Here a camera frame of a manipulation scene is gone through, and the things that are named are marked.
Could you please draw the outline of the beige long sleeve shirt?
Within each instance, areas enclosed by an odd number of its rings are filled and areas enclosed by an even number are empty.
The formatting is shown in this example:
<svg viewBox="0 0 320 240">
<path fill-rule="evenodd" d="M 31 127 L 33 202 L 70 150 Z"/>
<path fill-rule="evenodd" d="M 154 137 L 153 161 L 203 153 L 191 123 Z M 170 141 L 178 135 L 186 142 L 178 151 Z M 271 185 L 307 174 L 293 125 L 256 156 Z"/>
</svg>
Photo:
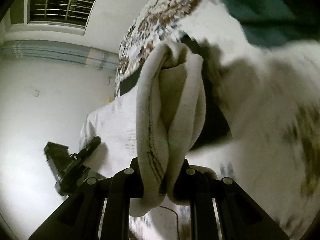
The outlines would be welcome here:
<svg viewBox="0 0 320 240">
<path fill-rule="evenodd" d="M 110 177 L 138 159 L 144 195 L 131 198 L 131 216 L 143 216 L 172 199 L 191 148 L 228 133 L 212 88 L 220 54 L 219 47 L 195 41 L 160 43 L 135 87 L 87 116 L 80 147 L 94 137 L 102 142 L 86 160 L 89 167 Z"/>
</svg>

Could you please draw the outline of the floral bed quilt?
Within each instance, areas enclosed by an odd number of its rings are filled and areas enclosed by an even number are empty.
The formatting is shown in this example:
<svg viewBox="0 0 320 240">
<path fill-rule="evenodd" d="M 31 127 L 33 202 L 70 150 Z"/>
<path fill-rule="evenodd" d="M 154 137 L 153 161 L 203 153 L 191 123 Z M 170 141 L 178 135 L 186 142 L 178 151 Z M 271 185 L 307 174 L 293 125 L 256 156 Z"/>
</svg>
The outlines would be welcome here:
<svg viewBox="0 0 320 240">
<path fill-rule="evenodd" d="M 290 239 L 319 230 L 319 42 L 250 44 L 224 0 L 149 0 L 119 48 L 116 96 L 162 41 L 200 45 L 229 140 L 190 155 L 231 176 Z"/>
</svg>

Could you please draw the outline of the dark green folded blanket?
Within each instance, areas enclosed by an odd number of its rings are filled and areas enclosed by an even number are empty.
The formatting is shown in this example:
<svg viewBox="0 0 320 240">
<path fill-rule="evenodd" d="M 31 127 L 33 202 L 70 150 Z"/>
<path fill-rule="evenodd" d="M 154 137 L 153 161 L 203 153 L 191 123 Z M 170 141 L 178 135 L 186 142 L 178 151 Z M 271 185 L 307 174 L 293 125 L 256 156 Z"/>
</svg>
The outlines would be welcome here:
<svg viewBox="0 0 320 240">
<path fill-rule="evenodd" d="M 319 0 L 221 0 L 250 44 L 276 47 L 319 41 Z"/>
</svg>

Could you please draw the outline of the barred window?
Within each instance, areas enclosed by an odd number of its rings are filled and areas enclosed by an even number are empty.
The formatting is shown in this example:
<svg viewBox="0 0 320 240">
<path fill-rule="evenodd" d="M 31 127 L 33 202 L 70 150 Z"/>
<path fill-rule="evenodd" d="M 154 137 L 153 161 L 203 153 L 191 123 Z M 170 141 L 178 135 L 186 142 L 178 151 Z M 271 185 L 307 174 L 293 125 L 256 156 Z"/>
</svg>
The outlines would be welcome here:
<svg viewBox="0 0 320 240">
<path fill-rule="evenodd" d="M 31 30 L 83 36 L 96 0 L 24 0 L 24 25 Z"/>
</svg>

